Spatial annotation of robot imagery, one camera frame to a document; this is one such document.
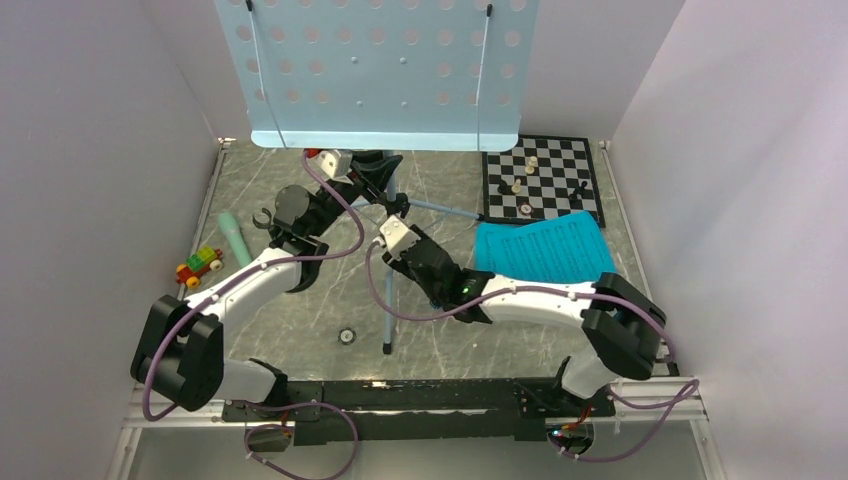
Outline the light blue music stand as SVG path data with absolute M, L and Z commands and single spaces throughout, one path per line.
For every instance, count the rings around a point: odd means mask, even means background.
M 263 148 L 500 152 L 518 139 L 534 1 L 220 1 Z

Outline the black microphone stand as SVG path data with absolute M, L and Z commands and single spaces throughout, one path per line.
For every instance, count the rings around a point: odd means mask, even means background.
M 259 212 L 253 213 L 251 220 L 257 229 L 269 231 L 274 228 L 274 214 L 267 208 L 261 208 Z

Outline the blue sheet music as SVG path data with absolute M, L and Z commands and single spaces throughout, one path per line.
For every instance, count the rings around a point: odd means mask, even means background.
M 474 265 L 513 279 L 561 284 L 596 281 L 617 271 L 601 229 L 587 212 L 524 226 L 482 223 Z

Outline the green toy microphone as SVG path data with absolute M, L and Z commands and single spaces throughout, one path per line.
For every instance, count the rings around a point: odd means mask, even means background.
M 242 236 L 236 217 L 230 212 L 222 212 L 217 216 L 217 223 L 238 264 L 241 267 L 248 266 L 253 261 L 253 257 Z

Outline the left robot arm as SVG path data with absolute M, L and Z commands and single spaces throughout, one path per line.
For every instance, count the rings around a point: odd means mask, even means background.
M 219 284 L 183 299 L 164 295 L 149 311 L 130 373 L 142 384 L 141 409 L 158 421 L 176 408 L 196 411 L 212 400 L 232 400 L 264 420 L 279 417 L 290 403 L 288 377 L 257 359 L 228 358 L 228 342 L 268 302 L 284 293 L 310 288 L 326 260 L 344 258 L 364 241 L 353 208 L 363 198 L 390 206 L 400 154 L 384 151 L 323 150 L 315 155 L 323 171 L 342 170 L 323 179 L 301 156 L 306 173 L 318 184 L 282 188 L 265 221 L 256 228 L 270 236 L 268 247 Z

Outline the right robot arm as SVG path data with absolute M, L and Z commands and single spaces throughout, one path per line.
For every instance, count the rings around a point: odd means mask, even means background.
M 392 217 L 379 228 L 383 261 L 413 281 L 440 317 L 464 323 L 527 322 L 573 328 L 588 345 L 568 357 L 551 390 L 554 407 L 576 415 L 619 378 L 652 377 L 664 312 L 617 273 L 556 284 L 464 268 L 423 230 Z

